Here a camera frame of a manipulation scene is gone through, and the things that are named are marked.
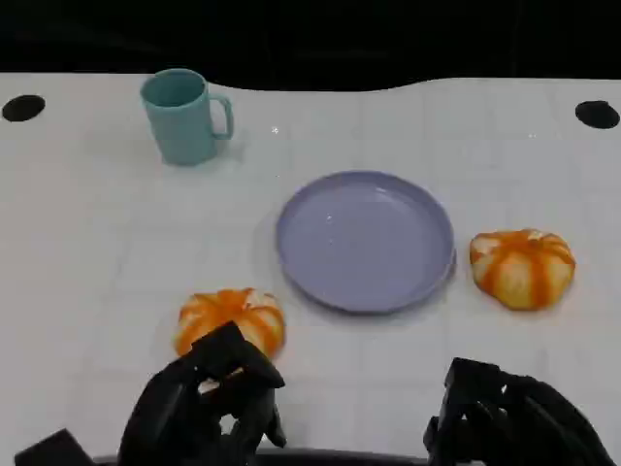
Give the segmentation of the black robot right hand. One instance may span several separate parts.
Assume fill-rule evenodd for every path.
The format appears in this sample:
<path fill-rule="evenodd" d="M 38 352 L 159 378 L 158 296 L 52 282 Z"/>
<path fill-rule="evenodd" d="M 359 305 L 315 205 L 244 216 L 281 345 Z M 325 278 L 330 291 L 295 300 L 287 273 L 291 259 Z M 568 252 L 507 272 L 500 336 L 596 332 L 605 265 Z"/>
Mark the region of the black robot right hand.
<path fill-rule="evenodd" d="M 455 357 L 423 436 L 430 465 L 612 465 L 582 412 L 548 383 Z"/>

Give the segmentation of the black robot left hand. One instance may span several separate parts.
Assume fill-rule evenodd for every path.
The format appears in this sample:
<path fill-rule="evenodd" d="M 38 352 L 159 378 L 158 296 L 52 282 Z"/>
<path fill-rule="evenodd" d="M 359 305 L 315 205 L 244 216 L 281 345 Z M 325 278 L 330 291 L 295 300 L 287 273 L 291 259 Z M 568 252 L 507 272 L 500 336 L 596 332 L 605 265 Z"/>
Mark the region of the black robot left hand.
<path fill-rule="evenodd" d="M 120 465 L 249 465 L 263 439 L 286 445 L 285 382 L 232 321 L 155 374 L 125 426 Z"/>

